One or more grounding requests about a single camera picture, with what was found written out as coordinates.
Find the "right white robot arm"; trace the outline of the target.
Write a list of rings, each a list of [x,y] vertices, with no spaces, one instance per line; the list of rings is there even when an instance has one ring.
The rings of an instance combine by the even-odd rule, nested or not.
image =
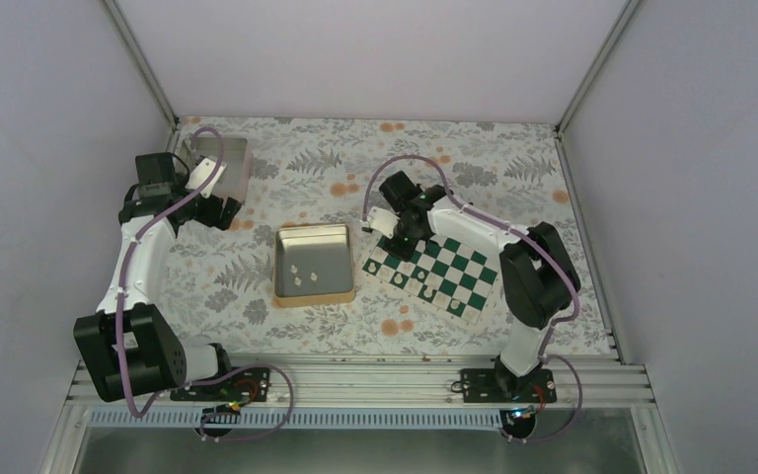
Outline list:
[[[362,225],[379,231],[406,260],[420,241],[453,239],[495,260],[513,321],[494,363],[494,386],[508,402],[531,392],[557,316],[578,306],[581,283],[559,231],[548,222],[513,225],[456,198],[441,185],[427,189],[397,172],[380,186],[388,209],[372,207]]]

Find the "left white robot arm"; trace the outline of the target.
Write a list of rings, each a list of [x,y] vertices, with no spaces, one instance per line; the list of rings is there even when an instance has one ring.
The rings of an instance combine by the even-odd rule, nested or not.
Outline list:
[[[195,382],[212,400],[227,397],[235,372],[218,343],[183,343],[157,300],[180,229],[189,222],[225,230],[240,209],[213,189],[227,169],[220,157],[179,172],[171,152],[139,155],[137,182],[118,214],[121,247],[110,287],[95,312],[76,320],[73,337],[101,400],[179,389]]]

